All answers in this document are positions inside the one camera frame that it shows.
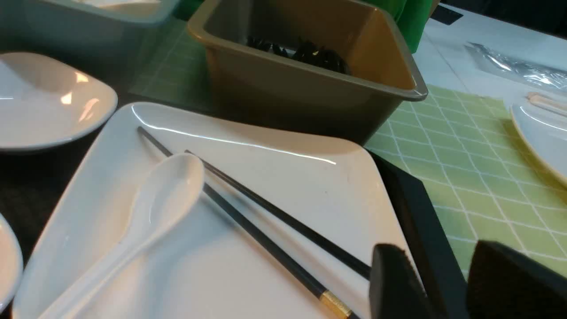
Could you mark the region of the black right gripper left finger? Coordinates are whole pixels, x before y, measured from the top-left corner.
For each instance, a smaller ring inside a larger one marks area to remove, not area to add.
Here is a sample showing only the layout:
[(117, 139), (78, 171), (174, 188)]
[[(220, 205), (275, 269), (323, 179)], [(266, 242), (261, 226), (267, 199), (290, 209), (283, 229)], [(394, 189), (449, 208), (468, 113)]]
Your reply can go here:
[(372, 319), (435, 319), (431, 303), (405, 252), (376, 244), (369, 288)]

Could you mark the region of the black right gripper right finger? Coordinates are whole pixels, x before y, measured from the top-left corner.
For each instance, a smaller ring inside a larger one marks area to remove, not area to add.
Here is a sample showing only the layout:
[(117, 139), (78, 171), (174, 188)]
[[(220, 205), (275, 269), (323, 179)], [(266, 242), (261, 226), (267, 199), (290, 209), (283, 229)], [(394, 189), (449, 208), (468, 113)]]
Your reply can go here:
[(466, 308), (472, 319), (564, 319), (567, 280), (500, 242), (480, 240), (470, 264)]

